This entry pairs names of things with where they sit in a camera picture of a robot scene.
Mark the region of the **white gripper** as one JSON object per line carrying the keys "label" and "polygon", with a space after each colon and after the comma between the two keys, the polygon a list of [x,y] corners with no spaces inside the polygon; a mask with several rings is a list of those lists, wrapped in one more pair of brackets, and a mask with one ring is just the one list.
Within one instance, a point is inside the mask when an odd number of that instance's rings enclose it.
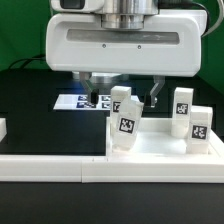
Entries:
{"label": "white gripper", "polygon": [[154,108],[164,76],[194,76],[201,67],[201,36],[207,22],[203,10],[162,10],[147,16],[140,30],[102,27],[95,14],[57,14],[47,27],[46,61],[55,71],[80,72],[87,101],[97,103],[99,90],[89,72],[154,76],[144,105]]}

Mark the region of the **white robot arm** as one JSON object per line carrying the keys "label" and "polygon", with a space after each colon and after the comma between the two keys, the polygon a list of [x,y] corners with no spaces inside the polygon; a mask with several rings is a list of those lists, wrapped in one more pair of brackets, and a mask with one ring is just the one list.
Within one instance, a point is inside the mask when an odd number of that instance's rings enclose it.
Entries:
{"label": "white robot arm", "polygon": [[201,67],[205,9],[192,0],[50,0],[57,12],[46,32],[46,61],[55,71],[151,75],[153,107],[167,76]]}

